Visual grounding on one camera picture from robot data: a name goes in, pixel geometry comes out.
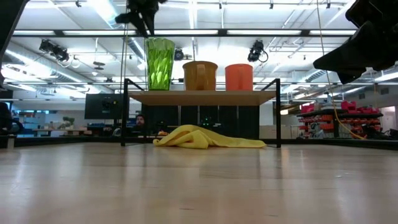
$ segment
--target cable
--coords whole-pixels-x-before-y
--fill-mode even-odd
[[[320,15],[320,13],[319,13],[319,0],[317,0],[317,14],[318,14],[318,23],[319,23],[319,31],[320,31],[320,38],[321,38],[322,54],[325,55],[325,48],[324,48],[324,45],[323,45],[323,36],[322,36],[321,15]],[[335,116],[336,116],[337,122],[339,122],[339,124],[340,124],[345,130],[349,131],[349,133],[350,133],[351,135],[353,135],[354,137],[356,137],[356,138],[358,138],[358,139],[361,139],[361,140],[365,140],[364,137],[361,137],[361,136],[355,134],[355,133],[352,132],[349,128],[347,128],[347,127],[340,121],[340,119],[338,118],[338,113],[337,113],[337,109],[336,109],[336,105],[335,105],[335,99],[334,99],[334,96],[333,96],[333,90],[332,90],[332,87],[331,87],[332,85],[331,85],[331,82],[330,82],[329,72],[328,72],[328,71],[326,71],[326,76],[328,77],[329,91],[330,91],[330,93],[331,93],[331,101],[332,101],[332,103],[333,103],[333,108],[334,108],[334,110],[335,110]]]
[[[72,62],[70,62],[69,65],[62,65],[61,62],[58,61],[58,60],[57,60],[57,63],[58,63],[59,65],[61,65],[61,67],[63,67],[63,68],[67,68],[67,67],[69,67],[69,66],[72,64]]]
[[[36,62],[38,59],[42,58],[45,54],[46,54],[46,52],[42,53],[37,59],[34,60],[34,62]]]
[[[265,50],[262,50],[262,52],[267,56],[267,60],[262,61],[262,60],[260,60],[260,58],[259,58],[259,62],[261,62],[261,63],[266,63],[266,62],[268,62],[268,59],[269,59],[268,53],[267,53]]]

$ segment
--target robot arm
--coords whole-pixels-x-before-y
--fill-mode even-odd
[[[358,31],[341,47],[314,61],[317,69],[337,72],[342,84],[372,67],[385,70],[398,60],[398,1],[356,0],[346,13]]]
[[[117,23],[131,22],[137,28],[140,35],[148,37],[146,27],[150,34],[155,34],[155,15],[159,10],[159,3],[163,4],[167,0],[129,0],[128,8],[130,12],[127,14],[120,14],[115,18]]]

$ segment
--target computer monitor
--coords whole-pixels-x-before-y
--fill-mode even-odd
[[[87,94],[85,119],[122,119],[123,96],[120,94]]]

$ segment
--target desk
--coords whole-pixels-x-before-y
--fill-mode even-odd
[[[78,132],[78,135],[83,134],[86,130],[81,130],[81,129],[33,129],[33,135],[35,137],[38,136],[39,132],[45,132],[47,133],[48,137],[51,137],[51,132],[53,131],[66,131],[69,136],[72,136],[74,132]]]

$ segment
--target wooden shelf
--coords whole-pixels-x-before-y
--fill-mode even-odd
[[[275,91],[134,91],[130,97],[149,106],[259,106]]]

